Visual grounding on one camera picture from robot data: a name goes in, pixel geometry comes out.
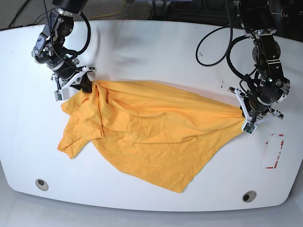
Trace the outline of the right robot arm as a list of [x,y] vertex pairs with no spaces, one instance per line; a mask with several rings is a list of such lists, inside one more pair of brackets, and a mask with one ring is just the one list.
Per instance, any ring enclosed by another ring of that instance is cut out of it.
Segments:
[[[92,83],[87,72],[93,71],[95,68],[78,67],[76,63],[76,58],[86,51],[91,39],[90,24],[82,12],[87,1],[53,0],[52,4],[55,8],[46,12],[46,23],[38,36],[32,56],[37,63],[46,64],[54,73],[58,88],[62,87],[60,81],[67,84],[75,79],[75,82],[71,84],[72,88],[91,93]],[[74,28],[74,15],[80,15],[87,26],[87,40],[79,51],[63,46],[65,38],[71,34]]]

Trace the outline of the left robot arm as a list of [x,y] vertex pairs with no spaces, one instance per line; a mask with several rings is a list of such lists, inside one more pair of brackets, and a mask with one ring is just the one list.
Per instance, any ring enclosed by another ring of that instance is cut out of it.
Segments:
[[[272,105],[282,102],[290,91],[290,81],[283,74],[280,61],[281,50],[274,40],[276,24],[266,0],[235,0],[236,16],[241,22],[240,29],[245,35],[233,38],[232,18],[228,13],[230,40],[222,59],[226,59],[229,68],[240,78],[239,85],[246,83],[248,89],[240,91],[232,88],[241,104],[246,118],[245,126],[255,127],[267,120],[266,114],[283,118],[283,115],[272,109]],[[252,38],[254,48],[252,57],[255,68],[250,74],[243,75],[232,64],[230,54],[235,44]]]

